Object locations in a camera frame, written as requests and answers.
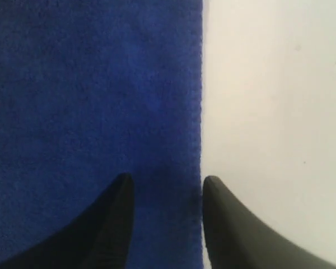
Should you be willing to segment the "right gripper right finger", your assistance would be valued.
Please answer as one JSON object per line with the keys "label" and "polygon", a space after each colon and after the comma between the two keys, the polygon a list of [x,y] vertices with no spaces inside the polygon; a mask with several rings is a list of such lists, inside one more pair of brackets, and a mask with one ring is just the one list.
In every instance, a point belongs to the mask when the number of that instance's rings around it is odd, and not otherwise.
{"label": "right gripper right finger", "polygon": [[212,268],[336,267],[295,245],[262,222],[217,176],[208,176],[203,182],[202,216]]}

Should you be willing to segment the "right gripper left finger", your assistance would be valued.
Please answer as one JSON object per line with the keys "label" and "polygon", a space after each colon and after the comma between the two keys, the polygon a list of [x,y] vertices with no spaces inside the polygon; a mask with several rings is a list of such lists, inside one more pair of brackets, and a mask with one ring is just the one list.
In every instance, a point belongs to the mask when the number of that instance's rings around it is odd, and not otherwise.
{"label": "right gripper left finger", "polygon": [[69,225],[0,268],[125,268],[134,223],[134,181],[119,174]]}

